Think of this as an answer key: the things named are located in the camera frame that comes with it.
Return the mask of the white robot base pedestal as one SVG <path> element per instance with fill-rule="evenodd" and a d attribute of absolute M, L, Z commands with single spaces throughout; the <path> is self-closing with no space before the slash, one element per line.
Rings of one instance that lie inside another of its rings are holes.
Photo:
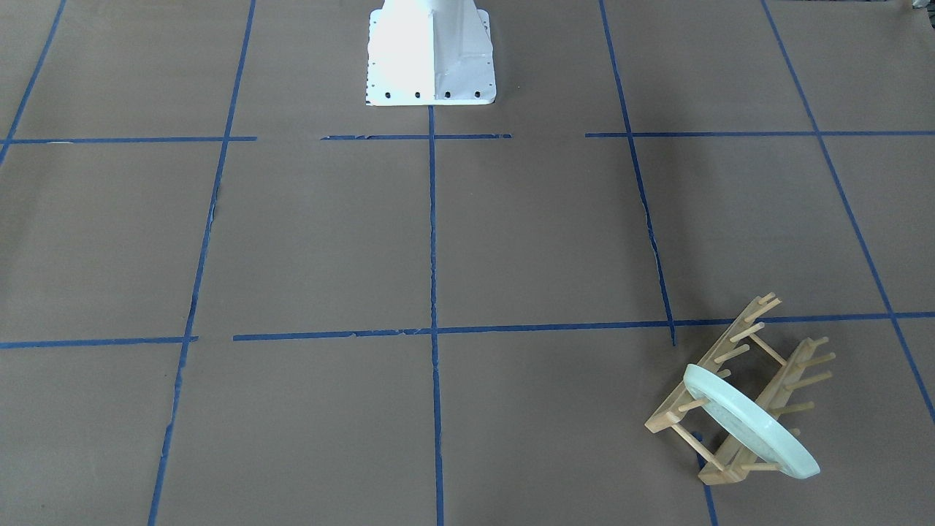
<path fill-rule="evenodd" d="M 371 11 L 365 103 L 467 106 L 496 98 L 491 21 L 474 1 L 385 1 Z"/>

